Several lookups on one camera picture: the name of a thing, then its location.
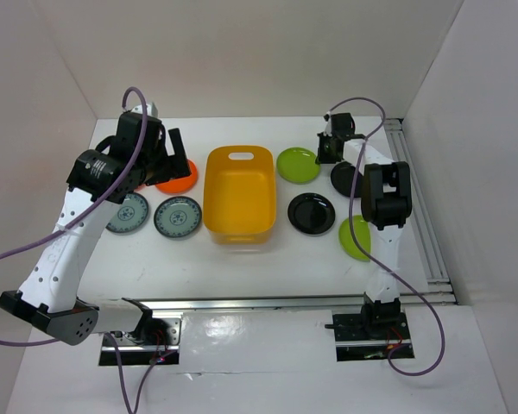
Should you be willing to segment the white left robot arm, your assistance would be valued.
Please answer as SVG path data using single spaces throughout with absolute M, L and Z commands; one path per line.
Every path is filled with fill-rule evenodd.
M 78 297 L 79 284 L 125 197 L 142 185 L 189 174 L 179 129 L 165 129 L 152 116 L 124 112 L 114 135 L 75 160 L 55 225 L 60 236 L 47 243 L 17 290 L 1 294 L 0 308 L 69 345 L 91 334 L 116 331 L 134 344 L 145 343 L 158 325 L 150 308 L 129 298 L 88 304 Z

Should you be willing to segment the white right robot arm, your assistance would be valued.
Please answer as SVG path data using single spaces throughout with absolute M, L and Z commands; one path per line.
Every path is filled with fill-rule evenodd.
M 366 140 L 356 132 L 352 115 L 327 113 L 324 119 L 317 162 L 335 164 L 346 155 L 358 154 Z M 401 234 L 412 212 L 410 168 L 407 162 L 392 160 L 366 144 L 356 169 L 363 175 L 361 214 L 369 224 L 370 252 L 377 264 L 363 295 L 359 327 L 367 337 L 377 338 L 401 313 L 398 283 L 391 273 L 398 267 Z

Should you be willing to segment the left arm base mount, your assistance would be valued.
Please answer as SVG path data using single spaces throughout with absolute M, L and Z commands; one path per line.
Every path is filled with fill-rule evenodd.
M 114 343 L 117 345 L 124 367 L 144 367 L 157 361 L 160 366 L 174 366 L 180 362 L 180 338 L 182 314 L 159 312 L 154 318 L 160 320 L 146 333 L 144 339 L 129 333 L 113 331 L 113 336 L 103 338 L 99 352 L 98 365 L 113 367 L 117 365 Z

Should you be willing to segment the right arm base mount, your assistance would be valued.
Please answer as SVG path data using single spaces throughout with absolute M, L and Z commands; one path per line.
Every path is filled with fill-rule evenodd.
M 386 360 L 392 350 L 394 359 L 414 358 L 404 312 L 387 327 L 366 327 L 359 314 L 333 314 L 324 327 L 333 333 L 338 362 Z

